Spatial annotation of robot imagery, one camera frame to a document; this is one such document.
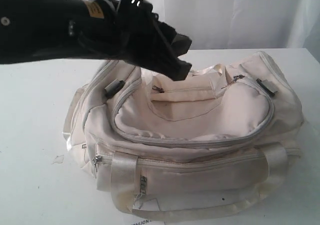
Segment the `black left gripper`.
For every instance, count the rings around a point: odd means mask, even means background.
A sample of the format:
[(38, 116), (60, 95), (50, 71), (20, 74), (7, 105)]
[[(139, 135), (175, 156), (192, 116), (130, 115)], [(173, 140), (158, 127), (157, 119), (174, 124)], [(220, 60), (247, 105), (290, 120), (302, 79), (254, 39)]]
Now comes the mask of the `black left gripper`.
[(106, 21), (88, 25), (79, 35), (86, 49), (107, 59), (130, 64), (183, 81), (192, 64), (179, 57), (186, 54), (192, 40), (160, 21), (153, 5), (146, 0), (90, 0), (106, 4)]

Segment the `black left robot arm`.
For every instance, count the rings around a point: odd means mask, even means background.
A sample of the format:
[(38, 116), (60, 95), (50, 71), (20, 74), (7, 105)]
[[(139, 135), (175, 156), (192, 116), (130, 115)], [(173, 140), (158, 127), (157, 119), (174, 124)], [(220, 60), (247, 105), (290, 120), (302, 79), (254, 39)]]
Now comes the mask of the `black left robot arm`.
[(0, 0), (0, 62), (122, 60), (184, 80), (192, 40), (147, 0)]

